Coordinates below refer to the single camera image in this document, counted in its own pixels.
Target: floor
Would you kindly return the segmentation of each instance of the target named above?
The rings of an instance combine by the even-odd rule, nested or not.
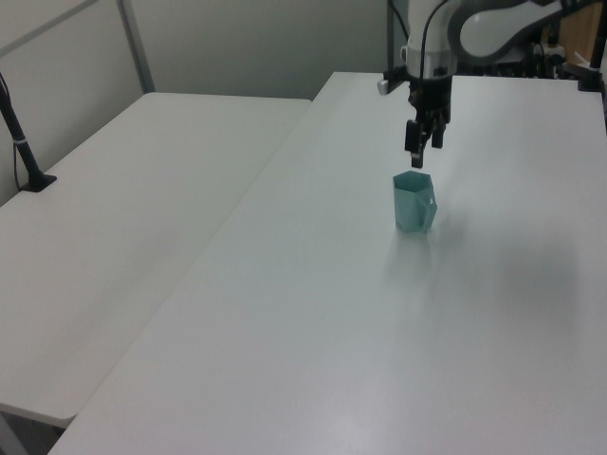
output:
[[[41,424],[4,412],[0,412],[0,414],[22,446],[22,449],[17,448],[16,452],[18,453],[5,453],[0,448],[0,455],[23,455],[23,449],[28,455],[47,455],[64,432],[62,428]]]

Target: white wall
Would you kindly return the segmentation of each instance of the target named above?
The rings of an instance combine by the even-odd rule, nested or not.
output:
[[[313,99],[387,67],[385,0],[130,0],[157,91]]]
[[[0,27],[9,17],[0,18]],[[99,0],[0,59],[12,104],[47,170],[140,95],[115,0]],[[21,182],[27,181],[23,169]],[[0,121],[0,205],[16,193]]]

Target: teal cup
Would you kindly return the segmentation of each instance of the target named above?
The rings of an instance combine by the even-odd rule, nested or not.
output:
[[[404,232],[428,232],[437,209],[430,176],[408,171],[394,181],[396,225]]]

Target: table leg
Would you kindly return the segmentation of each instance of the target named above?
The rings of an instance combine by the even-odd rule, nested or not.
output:
[[[6,455],[28,455],[21,442],[0,413],[0,450]]]

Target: cable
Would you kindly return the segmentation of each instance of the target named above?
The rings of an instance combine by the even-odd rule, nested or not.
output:
[[[402,32],[405,35],[405,39],[409,41],[409,32],[405,27],[405,21],[402,20],[402,16],[400,15],[400,11],[395,6],[395,0],[388,0],[388,5],[390,5],[390,9],[394,12],[396,18],[398,18],[398,22],[400,23],[400,28],[402,28]]]
[[[436,8],[432,10],[430,16],[428,17],[428,20],[426,21],[426,26],[424,26],[424,36],[421,40],[421,64],[419,65],[419,85],[421,85],[424,80],[424,65],[426,62],[426,37],[428,36],[428,27],[430,26],[430,22],[434,15],[438,12],[439,9],[444,7],[448,1],[449,0],[443,0],[436,6]]]
[[[4,76],[2,76],[2,73],[0,73],[0,86],[2,86],[2,90],[4,91],[10,103],[9,86],[4,80]],[[15,185],[17,186],[17,190],[20,191],[21,185],[19,185],[19,177],[17,176],[17,144],[15,144],[14,142],[12,143],[12,168],[15,176]]]
[[[4,91],[4,93],[6,93],[7,98],[9,99],[9,102],[10,102],[9,86],[7,85],[7,82],[4,80],[4,76],[2,76],[2,73],[0,73],[0,84],[2,85],[2,90]]]
[[[542,64],[540,64],[540,79],[544,77],[548,78],[548,69],[546,68],[546,52],[543,50],[542,42],[539,42],[540,49],[542,50]]]
[[[17,190],[22,190],[21,185],[19,185],[19,177],[17,176],[17,144],[13,142],[12,144],[12,165],[13,172],[15,175],[15,185],[17,186]]]

